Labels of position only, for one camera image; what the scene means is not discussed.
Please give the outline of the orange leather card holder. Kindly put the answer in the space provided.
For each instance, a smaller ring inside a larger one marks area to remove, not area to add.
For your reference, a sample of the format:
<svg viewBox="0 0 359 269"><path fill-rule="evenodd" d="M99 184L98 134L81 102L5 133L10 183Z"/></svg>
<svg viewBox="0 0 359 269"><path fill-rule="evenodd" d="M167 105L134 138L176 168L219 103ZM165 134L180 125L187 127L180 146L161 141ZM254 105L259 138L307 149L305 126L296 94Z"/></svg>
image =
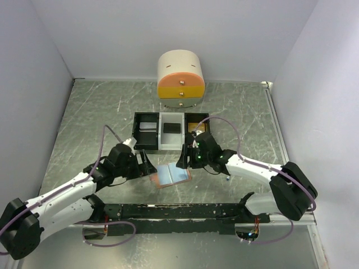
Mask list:
<svg viewBox="0 0 359 269"><path fill-rule="evenodd" d="M188 169L181 169L176 167L176 163L169 163L159 165L157 172L150 176L150 180L157 188L165 188L190 181L191 174Z"/></svg>

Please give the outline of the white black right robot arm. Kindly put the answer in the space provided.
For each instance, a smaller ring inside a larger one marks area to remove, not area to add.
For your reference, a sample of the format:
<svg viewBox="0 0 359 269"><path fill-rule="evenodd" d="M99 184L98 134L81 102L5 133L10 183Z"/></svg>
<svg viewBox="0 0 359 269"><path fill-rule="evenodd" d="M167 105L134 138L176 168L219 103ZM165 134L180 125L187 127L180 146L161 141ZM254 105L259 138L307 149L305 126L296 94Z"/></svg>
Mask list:
<svg viewBox="0 0 359 269"><path fill-rule="evenodd" d="M222 149L209 132L186 137L176 166L181 169L209 166L216 173L269 186L270 192L250 194L238 209L239 219L246 223L264 213L281 213L298 221L316 207L317 190L297 164L290 161L284 165L268 164L239 156L235 150Z"/></svg>

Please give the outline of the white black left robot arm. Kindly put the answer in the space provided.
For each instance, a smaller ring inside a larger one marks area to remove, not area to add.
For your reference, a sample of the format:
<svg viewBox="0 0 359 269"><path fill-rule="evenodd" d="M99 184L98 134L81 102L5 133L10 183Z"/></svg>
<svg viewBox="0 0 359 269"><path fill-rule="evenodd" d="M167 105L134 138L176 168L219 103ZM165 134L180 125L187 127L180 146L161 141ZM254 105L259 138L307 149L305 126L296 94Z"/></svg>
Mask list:
<svg viewBox="0 0 359 269"><path fill-rule="evenodd" d="M99 156L77 176L50 192L22 201L9 202L1 215L3 256L20 260L42 240L78 222L97 224L104 219L103 202L95 195L112 185L116 178L126 180L157 172L144 150L137 158L132 146L119 143L107 156Z"/></svg>

